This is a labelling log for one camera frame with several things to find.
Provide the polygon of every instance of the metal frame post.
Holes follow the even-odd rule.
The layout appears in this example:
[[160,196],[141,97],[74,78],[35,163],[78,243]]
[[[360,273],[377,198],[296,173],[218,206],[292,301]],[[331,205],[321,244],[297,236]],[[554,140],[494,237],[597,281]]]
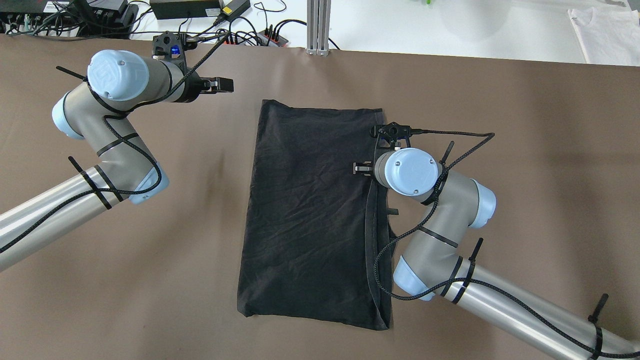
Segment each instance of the metal frame post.
[[307,0],[307,54],[329,55],[331,0]]

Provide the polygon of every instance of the black cloth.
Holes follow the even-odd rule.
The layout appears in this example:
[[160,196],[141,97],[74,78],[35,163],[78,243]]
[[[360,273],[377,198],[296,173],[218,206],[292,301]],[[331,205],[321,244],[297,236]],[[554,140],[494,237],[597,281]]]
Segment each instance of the black cloth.
[[[371,161],[381,109],[262,103],[237,293],[245,316],[285,315],[390,327],[373,261],[389,242],[387,189],[353,175]],[[391,256],[380,276],[391,288]]]

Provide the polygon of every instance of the white t-shirt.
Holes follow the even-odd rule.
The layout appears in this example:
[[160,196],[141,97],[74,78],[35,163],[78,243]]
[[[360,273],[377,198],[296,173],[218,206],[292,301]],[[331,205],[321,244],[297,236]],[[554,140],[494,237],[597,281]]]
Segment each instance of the white t-shirt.
[[570,9],[569,18],[588,63],[640,66],[637,10]]

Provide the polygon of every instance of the brown table surface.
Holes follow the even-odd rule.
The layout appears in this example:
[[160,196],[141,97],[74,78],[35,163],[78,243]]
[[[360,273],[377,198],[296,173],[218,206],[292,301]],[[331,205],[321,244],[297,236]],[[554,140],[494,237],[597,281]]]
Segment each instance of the brown table surface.
[[[51,108],[101,49],[150,54],[148,42],[0,37],[0,213],[72,177]],[[188,53],[194,64],[207,45]],[[125,202],[0,274],[0,359],[546,359],[441,298],[394,301],[393,327],[370,331],[236,311],[255,132],[263,99],[295,107],[383,108],[414,127],[495,131],[456,169],[491,188],[493,220],[468,232],[468,256],[640,340],[640,69],[531,61],[225,45],[198,71],[233,94],[157,104],[129,118],[171,186]],[[442,135],[412,138],[439,157]],[[454,152],[476,139],[456,138]],[[422,206],[398,195],[409,229]],[[396,257],[402,253],[400,245]]]

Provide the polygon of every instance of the robotic arm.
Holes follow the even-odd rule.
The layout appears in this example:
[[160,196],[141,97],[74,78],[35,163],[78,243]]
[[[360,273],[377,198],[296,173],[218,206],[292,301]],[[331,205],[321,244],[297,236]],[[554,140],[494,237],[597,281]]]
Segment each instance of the robotic arm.
[[[408,138],[413,132],[414,129],[395,123],[374,128],[372,135],[384,134],[382,139],[390,147],[381,154],[376,151],[373,164],[354,164],[354,173],[374,176],[383,186],[425,204],[423,220],[437,205],[431,218],[413,233],[396,266],[394,282],[410,295],[419,295],[450,281],[420,299],[429,301],[440,295],[556,359],[594,359],[598,358],[598,351],[602,357],[610,353],[640,359],[638,344],[476,266],[474,256],[472,259],[459,256],[456,248],[467,228],[480,228],[492,217],[495,195],[476,180],[448,169],[445,181],[438,181],[444,165],[428,153],[410,147]],[[407,147],[397,145],[400,139],[406,140]],[[519,299],[533,313],[512,298]],[[596,352],[588,351],[565,335]]]
[[77,176],[0,215],[0,272],[119,202],[139,204],[168,186],[126,116],[145,104],[233,91],[232,80],[201,78],[187,67],[184,52],[197,40],[165,32],[154,37],[153,58],[116,50],[93,56],[88,81],[66,93],[52,116],[67,136],[87,140],[101,162],[82,170],[70,158]]

